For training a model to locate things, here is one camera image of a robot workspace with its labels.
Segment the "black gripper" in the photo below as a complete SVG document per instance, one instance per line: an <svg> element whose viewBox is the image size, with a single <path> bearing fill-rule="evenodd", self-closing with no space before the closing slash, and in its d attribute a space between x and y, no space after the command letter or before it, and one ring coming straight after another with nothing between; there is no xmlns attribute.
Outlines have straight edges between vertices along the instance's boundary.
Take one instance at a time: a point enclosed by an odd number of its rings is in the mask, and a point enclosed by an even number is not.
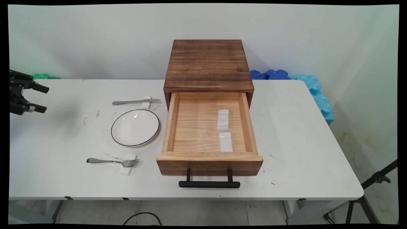
<svg viewBox="0 0 407 229"><path fill-rule="evenodd" d="M10 113L23 115L24 113L45 113L47 107L28 102L22 95L23 90L32 89L41 93L48 93L49 87L45 87L36 81L32 76L17 71L9 71L10 88Z"/></svg>

